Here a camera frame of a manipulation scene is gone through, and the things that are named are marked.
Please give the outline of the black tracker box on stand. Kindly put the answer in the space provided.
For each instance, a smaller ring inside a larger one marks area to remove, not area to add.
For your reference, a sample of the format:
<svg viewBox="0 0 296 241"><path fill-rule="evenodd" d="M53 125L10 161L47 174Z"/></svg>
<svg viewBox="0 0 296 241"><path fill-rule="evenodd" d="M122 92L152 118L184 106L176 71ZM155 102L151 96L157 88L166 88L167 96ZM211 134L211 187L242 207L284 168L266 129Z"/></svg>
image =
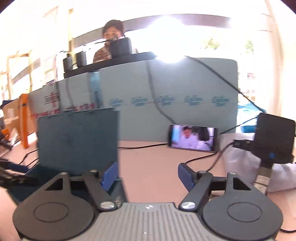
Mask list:
<svg viewBox="0 0 296 241"><path fill-rule="evenodd" d="M254 139L252 141L233 141L233 147L250 151L260 159L260 165L253 185L261 193L267 193L273 165L292 162L294 139L294 120L260 113L257 118Z"/></svg>

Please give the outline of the orange cardboard box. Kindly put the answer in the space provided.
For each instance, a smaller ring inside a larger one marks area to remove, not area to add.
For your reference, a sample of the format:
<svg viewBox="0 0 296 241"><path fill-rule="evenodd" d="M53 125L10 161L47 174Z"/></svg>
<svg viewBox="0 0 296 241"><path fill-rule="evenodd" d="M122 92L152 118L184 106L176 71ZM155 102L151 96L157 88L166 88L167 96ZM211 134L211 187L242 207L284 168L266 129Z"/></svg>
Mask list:
<svg viewBox="0 0 296 241"><path fill-rule="evenodd" d="M36 131L33 116L29 107L29 95L21 94L15 100L6 101L1 109L4 113L4 126L12 134L16 129L22 146L29 147L28 136Z"/></svg>

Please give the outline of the small black adapter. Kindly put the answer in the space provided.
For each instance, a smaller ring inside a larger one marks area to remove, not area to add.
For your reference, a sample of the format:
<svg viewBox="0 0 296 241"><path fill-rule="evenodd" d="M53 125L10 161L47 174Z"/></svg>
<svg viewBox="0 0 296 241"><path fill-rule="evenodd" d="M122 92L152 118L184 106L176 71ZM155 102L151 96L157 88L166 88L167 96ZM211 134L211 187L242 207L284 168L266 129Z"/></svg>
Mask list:
<svg viewBox="0 0 296 241"><path fill-rule="evenodd" d="M75 54L76 56L76 64L77 67L83 67L87 65L87 60L86 60L86 52L85 51L81 51Z"/></svg>
<svg viewBox="0 0 296 241"><path fill-rule="evenodd" d="M73 70L73 62L71 55L68 54L67 57L63 59L63 68L65 73Z"/></svg>

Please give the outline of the person in plaid shirt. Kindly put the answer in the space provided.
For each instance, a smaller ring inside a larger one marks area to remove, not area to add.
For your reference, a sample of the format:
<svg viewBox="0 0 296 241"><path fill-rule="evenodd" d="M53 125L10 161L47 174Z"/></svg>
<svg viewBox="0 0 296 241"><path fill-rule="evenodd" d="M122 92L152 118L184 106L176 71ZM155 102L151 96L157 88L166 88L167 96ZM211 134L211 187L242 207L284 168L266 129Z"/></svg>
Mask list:
<svg viewBox="0 0 296 241"><path fill-rule="evenodd" d="M97 50L93 57L93 63L106 61L112 58L110 44L113 39L120 39L124 37L124 27L120 20L108 21L102 30L102 38L106 40L104 46Z"/></svg>

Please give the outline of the black shelf strip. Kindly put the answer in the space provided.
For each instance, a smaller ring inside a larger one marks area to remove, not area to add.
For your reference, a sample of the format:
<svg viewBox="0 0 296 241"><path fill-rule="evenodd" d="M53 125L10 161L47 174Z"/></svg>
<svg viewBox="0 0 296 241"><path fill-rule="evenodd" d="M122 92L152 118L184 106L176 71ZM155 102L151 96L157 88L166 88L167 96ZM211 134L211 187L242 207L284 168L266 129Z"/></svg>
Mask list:
<svg viewBox="0 0 296 241"><path fill-rule="evenodd" d="M139 61L146 61L146 60L154 60L155 58L156 58L156 55L153 52L136 53L136 54L126 55L126 56L116 57L116 58L92 63L89 65L85 65L85 66L76 68L74 70L68 71L64 73L64 78L73 77L86 72L95 72L102 68L107 68L111 66L139 62Z"/></svg>

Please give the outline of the large black adapter block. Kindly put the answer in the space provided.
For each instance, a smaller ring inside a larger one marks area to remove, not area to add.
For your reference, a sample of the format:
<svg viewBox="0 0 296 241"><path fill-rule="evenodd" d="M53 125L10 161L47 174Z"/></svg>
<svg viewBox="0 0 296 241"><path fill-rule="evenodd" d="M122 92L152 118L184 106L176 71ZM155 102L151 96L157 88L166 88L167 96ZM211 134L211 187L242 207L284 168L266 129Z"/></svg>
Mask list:
<svg viewBox="0 0 296 241"><path fill-rule="evenodd" d="M128 56L132 54L132 43L129 38L114 40L110 44L110 53L112 58Z"/></svg>

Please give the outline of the light blue cardboard barrier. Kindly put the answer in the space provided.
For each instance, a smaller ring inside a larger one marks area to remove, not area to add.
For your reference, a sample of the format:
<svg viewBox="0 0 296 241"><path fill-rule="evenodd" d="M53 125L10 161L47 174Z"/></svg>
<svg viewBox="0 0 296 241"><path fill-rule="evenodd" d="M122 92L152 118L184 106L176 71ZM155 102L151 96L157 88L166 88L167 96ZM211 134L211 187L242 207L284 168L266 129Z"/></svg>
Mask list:
<svg viewBox="0 0 296 241"><path fill-rule="evenodd" d="M49 84L29 94L29 107L34 118L66 109L113 108L119 111L121 140L165 141L171 122L212 126L219 132L234 127L237 86L234 60L148 60Z"/></svg>

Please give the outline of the smartphone showing video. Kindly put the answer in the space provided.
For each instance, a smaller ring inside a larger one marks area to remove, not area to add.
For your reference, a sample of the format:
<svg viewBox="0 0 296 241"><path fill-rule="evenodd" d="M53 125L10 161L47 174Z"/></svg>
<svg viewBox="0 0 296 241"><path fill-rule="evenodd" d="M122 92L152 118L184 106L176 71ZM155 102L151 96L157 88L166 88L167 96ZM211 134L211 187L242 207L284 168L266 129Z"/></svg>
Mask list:
<svg viewBox="0 0 296 241"><path fill-rule="evenodd" d="M208 126L170 125L168 146L174 149L213 153L217 150L218 129Z"/></svg>

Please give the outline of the teal plastic storage box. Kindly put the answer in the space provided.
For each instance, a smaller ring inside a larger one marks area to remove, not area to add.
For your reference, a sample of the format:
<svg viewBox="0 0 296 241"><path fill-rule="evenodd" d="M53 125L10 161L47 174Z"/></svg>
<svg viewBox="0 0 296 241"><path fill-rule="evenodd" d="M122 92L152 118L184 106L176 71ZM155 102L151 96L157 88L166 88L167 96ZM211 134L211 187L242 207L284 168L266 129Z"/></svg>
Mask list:
<svg viewBox="0 0 296 241"><path fill-rule="evenodd" d="M8 194L19 204L60 172L80 176L95 169L105 171L118 161L119 112L112 108L64 111L37 120L38 163L26 176L37 186L10 187Z"/></svg>

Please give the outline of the white cloth bag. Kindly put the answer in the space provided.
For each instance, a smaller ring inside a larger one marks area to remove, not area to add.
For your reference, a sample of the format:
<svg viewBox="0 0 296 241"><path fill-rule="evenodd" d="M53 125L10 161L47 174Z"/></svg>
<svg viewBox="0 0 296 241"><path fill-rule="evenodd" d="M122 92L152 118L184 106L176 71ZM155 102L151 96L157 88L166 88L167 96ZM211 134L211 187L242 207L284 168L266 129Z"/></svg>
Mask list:
<svg viewBox="0 0 296 241"><path fill-rule="evenodd" d="M233 140L253 140L254 133L226 133L220 138L220 147L224 148ZM260 159L249 151L228 147L223 154L225 171L236 172L246 181L253 183L256 179ZM267 188L268 192L276 192L295 188L295 164L274 164L273 172Z"/></svg>

